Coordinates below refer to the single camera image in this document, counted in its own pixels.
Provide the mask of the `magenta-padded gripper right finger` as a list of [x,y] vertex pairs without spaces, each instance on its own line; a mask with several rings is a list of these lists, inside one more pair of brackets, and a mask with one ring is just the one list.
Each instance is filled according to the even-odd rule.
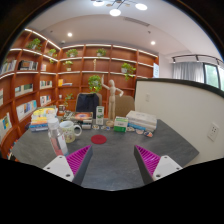
[[168,155],[158,156],[141,146],[134,146],[134,156],[145,185],[182,169]]

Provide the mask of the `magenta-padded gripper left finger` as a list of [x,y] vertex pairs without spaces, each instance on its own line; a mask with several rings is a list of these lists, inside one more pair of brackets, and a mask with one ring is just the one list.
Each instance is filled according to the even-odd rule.
[[88,145],[68,156],[57,156],[44,167],[44,170],[81,185],[92,155],[92,146]]

